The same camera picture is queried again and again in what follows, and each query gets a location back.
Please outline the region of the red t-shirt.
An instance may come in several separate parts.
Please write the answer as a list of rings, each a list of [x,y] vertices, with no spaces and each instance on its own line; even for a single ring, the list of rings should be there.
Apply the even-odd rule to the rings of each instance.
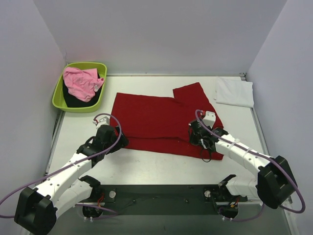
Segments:
[[[129,140],[127,149],[222,160],[189,142],[189,122],[195,111],[214,112],[199,82],[173,89],[173,97],[117,93],[110,125],[122,127]]]

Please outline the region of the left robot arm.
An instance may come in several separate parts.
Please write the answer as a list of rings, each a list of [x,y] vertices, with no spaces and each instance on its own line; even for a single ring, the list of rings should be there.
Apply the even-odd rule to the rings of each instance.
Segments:
[[[104,156],[129,143],[120,126],[103,124],[71,159],[34,188],[26,187],[19,195],[15,223],[34,235],[46,235],[58,217],[83,200],[96,201],[104,195],[100,182],[86,172]]]

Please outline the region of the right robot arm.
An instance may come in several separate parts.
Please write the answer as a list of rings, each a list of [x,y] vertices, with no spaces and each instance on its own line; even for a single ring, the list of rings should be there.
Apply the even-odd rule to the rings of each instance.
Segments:
[[[203,127],[199,121],[189,123],[190,142],[200,145],[210,154],[219,153],[240,164],[254,179],[238,176],[226,183],[231,195],[259,198],[265,205],[276,209],[288,199],[297,186],[288,161],[262,155],[235,139],[222,128]]]

